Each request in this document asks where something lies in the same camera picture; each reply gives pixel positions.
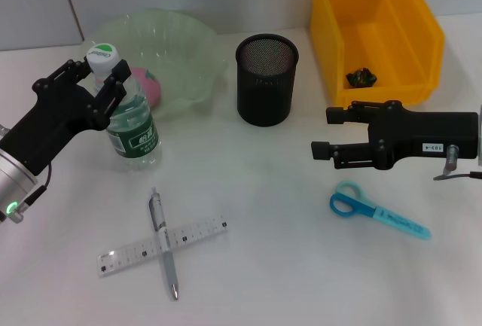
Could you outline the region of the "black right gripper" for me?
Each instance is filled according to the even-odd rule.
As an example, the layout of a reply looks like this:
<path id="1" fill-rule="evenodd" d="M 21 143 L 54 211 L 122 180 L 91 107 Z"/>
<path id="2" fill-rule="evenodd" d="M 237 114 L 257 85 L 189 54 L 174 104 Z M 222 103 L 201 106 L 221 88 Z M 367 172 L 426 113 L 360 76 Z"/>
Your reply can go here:
<path id="1" fill-rule="evenodd" d="M 314 160 L 332 160 L 335 169 L 389 170 L 407 157 L 447 156 L 455 145 L 459 157 L 472 160 L 479 152 L 479 115 L 475 112 L 418 112 L 399 101 L 353 101 L 347 109 L 326 108 L 328 124 L 366 123 L 365 143 L 333 145 L 311 142 Z"/>

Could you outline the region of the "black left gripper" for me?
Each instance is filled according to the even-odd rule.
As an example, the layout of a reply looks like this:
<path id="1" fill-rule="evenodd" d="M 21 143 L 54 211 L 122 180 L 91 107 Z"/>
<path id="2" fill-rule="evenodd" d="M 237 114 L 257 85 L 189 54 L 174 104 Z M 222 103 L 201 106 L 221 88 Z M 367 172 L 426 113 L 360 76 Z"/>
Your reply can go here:
<path id="1" fill-rule="evenodd" d="M 86 61 L 69 59 L 38 79 L 32 85 L 37 102 L 1 140 L 1 149 L 39 175 L 77 134 L 106 129 L 127 94 L 124 82 L 131 76 L 130 67 L 122 59 L 96 96 L 78 86 L 90 73 Z"/>

